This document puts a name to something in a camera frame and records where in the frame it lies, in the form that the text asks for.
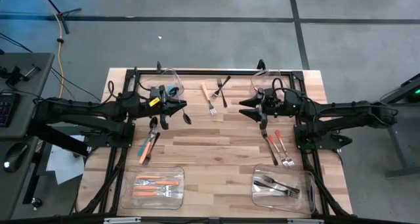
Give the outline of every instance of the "keyboard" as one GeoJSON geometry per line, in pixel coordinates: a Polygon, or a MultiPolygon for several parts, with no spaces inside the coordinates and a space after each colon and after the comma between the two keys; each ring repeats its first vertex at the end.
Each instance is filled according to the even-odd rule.
{"type": "Polygon", "coordinates": [[[8,127],[12,121],[13,112],[18,104],[19,94],[0,94],[0,127],[8,127]]]}

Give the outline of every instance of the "white paper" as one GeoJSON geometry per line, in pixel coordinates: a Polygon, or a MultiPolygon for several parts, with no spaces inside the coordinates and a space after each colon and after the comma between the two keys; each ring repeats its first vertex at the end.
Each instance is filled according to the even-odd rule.
{"type": "MultiPolygon", "coordinates": [[[[74,139],[84,140],[84,136],[72,135],[74,139]]],[[[75,158],[72,152],[64,150],[59,146],[53,145],[51,148],[50,158],[47,163],[47,171],[55,171],[57,184],[73,179],[83,174],[85,163],[83,157],[75,158]]]]}

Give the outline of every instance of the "wooden table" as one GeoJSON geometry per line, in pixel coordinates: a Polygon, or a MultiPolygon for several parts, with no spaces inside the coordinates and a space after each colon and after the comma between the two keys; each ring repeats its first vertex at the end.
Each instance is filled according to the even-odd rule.
{"type": "MultiPolygon", "coordinates": [[[[126,68],[111,68],[108,79],[115,83],[115,92],[121,91],[126,68]]],[[[326,94],[320,71],[307,70],[304,81],[308,96],[316,102],[326,103],[326,94]]],[[[178,210],[124,209],[121,204],[118,215],[126,216],[185,216],[185,217],[308,217],[301,213],[273,210],[254,205],[251,200],[251,180],[255,165],[272,165],[266,143],[257,124],[241,115],[245,108],[238,104],[251,97],[250,76],[232,76],[224,88],[228,108],[224,108],[221,97],[213,105],[216,116],[209,113],[207,101],[201,91],[205,82],[209,94],[217,89],[217,76],[180,76],[185,91],[183,99],[188,106],[185,112],[192,125],[182,119],[182,111],[168,118],[169,130],[162,131],[148,166],[180,166],[185,171],[184,202],[178,210]]],[[[159,85],[161,81],[151,79],[145,86],[159,85]]],[[[103,99],[109,92],[104,90],[103,99]]],[[[133,146],[129,149],[125,170],[138,166],[137,152],[149,132],[148,118],[135,121],[136,131],[133,146]]],[[[293,136],[294,118],[269,118],[267,131],[274,135],[279,129],[295,169],[302,170],[300,152],[295,147],[293,136]]],[[[81,182],[78,208],[84,208],[104,182],[110,149],[99,148],[89,156],[81,182]]],[[[343,209],[351,213],[350,200],[343,168],[339,157],[331,151],[320,150],[324,183],[343,209]]],[[[112,202],[114,188],[108,195],[108,207],[112,202]]]]}

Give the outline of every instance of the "yellow cable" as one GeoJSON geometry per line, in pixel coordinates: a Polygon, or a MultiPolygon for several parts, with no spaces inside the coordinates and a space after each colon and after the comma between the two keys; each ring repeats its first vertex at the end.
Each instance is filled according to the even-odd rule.
{"type": "MultiPolygon", "coordinates": [[[[44,2],[48,5],[48,7],[50,8],[52,14],[54,15],[55,19],[57,20],[57,24],[58,24],[58,29],[60,30],[60,37],[59,39],[62,40],[62,30],[61,30],[61,24],[60,21],[58,20],[57,15],[55,14],[54,11],[54,7],[48,2],[48,0],[44,0],[44,2]]],[[[57,54],[57,58],[58,58],[58,65],[60,66],[60,71],[61,71],[61,88],[60,88],[60,94],[58,95],[58,98],[61,98],[62,94],[63,94],[63,88],[64,88],[64,71],[63,71],[63,66],[61,65],[61,42],[58,42],[58,54],[57,54]]]]}

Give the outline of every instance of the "yellow label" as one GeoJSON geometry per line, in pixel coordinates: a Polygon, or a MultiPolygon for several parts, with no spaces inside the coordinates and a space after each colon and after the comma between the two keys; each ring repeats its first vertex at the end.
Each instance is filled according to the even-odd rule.
{"type": "Polygon", "coordinates": [[[159,98],[155,98],[153,99],[151,102],[149,102],[149,106],[154,106],[156,103],[158,103],[160,101],[159,98]]]}

